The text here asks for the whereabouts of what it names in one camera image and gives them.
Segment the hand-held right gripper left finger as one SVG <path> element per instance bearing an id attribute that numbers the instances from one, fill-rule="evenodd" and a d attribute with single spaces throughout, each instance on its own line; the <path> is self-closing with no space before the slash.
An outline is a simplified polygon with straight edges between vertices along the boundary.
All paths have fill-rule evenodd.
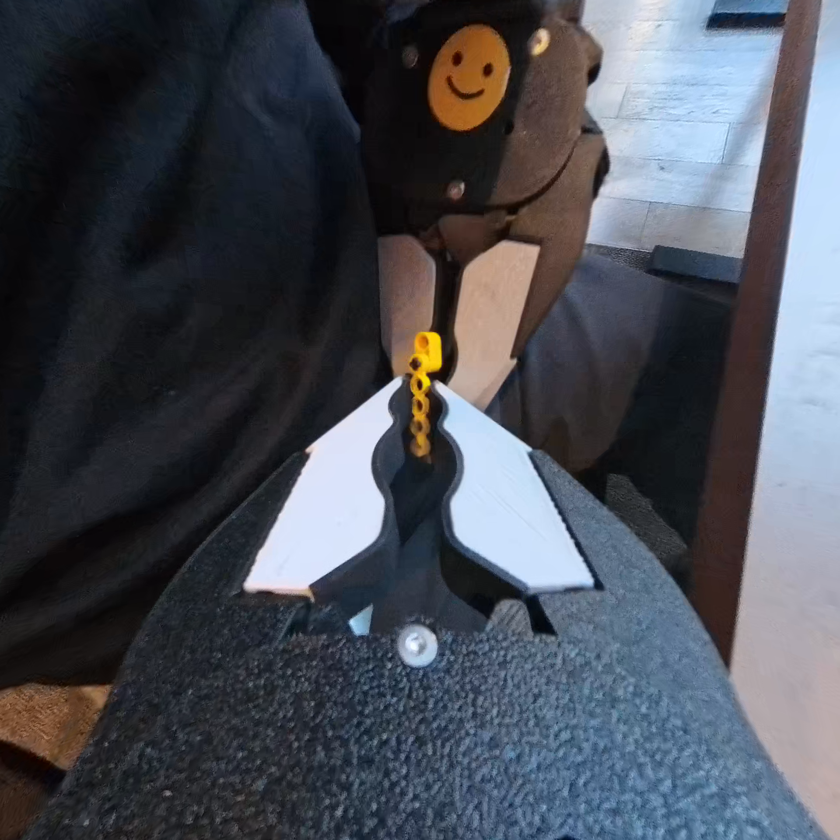
<path id="1" fill-rule="evenodd" d="M 400 550 L 392 483 L 410 403 L 407 379 L 394 379 L 308 447 L 244 592 L 374 600 Z"/>

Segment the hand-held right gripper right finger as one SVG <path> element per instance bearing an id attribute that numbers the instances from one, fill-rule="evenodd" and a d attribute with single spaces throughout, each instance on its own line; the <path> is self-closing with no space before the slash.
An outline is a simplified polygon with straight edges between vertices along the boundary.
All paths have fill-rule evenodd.
<path id="1" fill-rule="evenodd" d="M 595 588 L 595 577 L 532 460 L 532 448 L 435 384 L 437 429 L 454 451 L 444 495 L 448 543 L 520 594 Z"/>

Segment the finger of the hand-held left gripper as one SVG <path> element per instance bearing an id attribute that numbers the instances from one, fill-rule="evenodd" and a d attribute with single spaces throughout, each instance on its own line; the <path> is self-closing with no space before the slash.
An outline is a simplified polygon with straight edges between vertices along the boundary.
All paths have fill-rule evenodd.
<path id="1" fill-rule="evenodd" d="M 447 386 L 480 411 L 516 366 L 513 345 L 539 252 L 538 245 L 504 239 L 463 269 Z"/>
<path id="2" fill-rule="evenodd" d="M 408 370 L 418 333 L 434 328 L 438 266 L 414 236 L 379 237 L 381 344 L 393 377 Z"/>

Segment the yellow perforated brick beam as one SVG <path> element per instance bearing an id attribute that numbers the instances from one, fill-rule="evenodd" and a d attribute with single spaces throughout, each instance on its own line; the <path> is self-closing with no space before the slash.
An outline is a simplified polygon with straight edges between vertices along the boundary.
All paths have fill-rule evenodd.
<path id="1" fill-rule="evenodd" d="M 412 437 L 411 454 L 425 462 L 430 461 L 432 452 L 432 404 L 430 393 L 435 375 L 443 367 L 443 344 L 437 332 L 416 333 L 413 354 L 408 361 L 409 389 L 411 393 L 411 421 L 409 433 Z"/>

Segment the person's black clothing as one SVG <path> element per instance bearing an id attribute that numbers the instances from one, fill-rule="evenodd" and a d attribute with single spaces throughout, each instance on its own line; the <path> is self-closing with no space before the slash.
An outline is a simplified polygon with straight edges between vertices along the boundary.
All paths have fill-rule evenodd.
<path id="1" fill-rule="evenodd" d="M 2 838 L 813 831 L 678 585 L 575 479 L 687 541 L 730 309 L 598 255 L 483 412 L 595 577 L 447 541 L 464 217 L 377 223 L 366 89 L 430 2 L 2 2 L 2 689 L 112 683 L 75 766 L 2 743 Z M 429 462 L 370 602 L 249 594 L 308 447 L 394 379 L 379 237 L 437 261 Z"/>

